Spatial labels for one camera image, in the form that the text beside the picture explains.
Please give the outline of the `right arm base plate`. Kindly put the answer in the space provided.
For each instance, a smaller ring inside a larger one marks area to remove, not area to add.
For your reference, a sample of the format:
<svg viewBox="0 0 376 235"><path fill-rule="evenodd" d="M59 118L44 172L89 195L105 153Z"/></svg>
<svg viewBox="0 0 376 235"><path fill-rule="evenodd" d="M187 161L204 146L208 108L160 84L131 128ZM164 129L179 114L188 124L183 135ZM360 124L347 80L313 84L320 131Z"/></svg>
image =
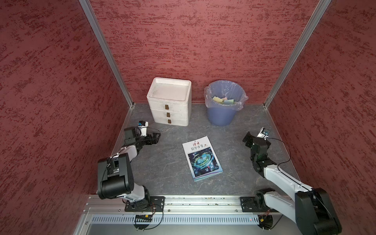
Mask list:
<svg viewBox="0 0 376 235"><path fill-rule="evenodd" d="M265 214L267 212L278 212L275 209L270 209L269 207L258 206L255 197L241 196L240 206L242 212L254 212L259 214Z"/></svg>

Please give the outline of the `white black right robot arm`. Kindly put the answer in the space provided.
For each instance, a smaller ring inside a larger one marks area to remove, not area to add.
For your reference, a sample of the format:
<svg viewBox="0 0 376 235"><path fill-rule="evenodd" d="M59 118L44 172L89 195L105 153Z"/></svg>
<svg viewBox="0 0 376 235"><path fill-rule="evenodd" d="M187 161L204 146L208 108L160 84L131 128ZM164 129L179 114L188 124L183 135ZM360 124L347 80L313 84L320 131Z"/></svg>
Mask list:
<svg viewBox="0 0 376 235"><path fill-rule="evenodd" d="M285 195L267 188L256 192L254 206L260 211L273 209L295 222L303 235L338 235L342 226L329 194L322 188L302 183L268 157L269 131L262 128L257 136L248 132L243 138L251 149L253 168L262 178L278 186Z"/></svg>

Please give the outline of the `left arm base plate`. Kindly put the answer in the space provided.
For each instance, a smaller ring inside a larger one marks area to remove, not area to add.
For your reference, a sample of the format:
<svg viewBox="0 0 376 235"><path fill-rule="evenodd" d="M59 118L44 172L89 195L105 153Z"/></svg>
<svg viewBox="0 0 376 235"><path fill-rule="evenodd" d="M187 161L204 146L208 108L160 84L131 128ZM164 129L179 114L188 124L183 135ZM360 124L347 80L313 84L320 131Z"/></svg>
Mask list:
<svg viewBox="0 0 376 235"><path fill-rule="evenodd" d="M149 196L144 200L125 203L125 212L163 212L165 206L164 196Z"/></svg>

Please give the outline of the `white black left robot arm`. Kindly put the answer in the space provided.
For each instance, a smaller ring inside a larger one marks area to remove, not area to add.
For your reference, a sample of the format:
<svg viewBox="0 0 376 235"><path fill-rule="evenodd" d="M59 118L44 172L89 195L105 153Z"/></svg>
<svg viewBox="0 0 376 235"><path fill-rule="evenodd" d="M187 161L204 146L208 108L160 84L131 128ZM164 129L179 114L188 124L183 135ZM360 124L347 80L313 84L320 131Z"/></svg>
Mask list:
<svg viewBox="0 0 376 235"><path fill-rule="evenodd" d="M148 189L135 183L131 161L143 146L155 145L161 137L157 130L147 132L146 126L124 129L124 145L113 156L98 161L98 196L100 199L126 200L134 209L147 210L151 206Z"/></svg>

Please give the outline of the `illustrated book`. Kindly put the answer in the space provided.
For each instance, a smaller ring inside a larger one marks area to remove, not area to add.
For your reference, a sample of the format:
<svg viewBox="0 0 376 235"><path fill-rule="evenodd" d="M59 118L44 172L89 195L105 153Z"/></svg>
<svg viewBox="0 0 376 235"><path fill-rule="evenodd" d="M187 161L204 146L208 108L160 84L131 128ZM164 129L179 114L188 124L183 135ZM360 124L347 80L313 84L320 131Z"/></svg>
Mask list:
<svg viewBox="0 0 376 235"><path fill-rule="evenodd" d="M193 181L197 182L223 172L207 136L182 144Z"/></svg>

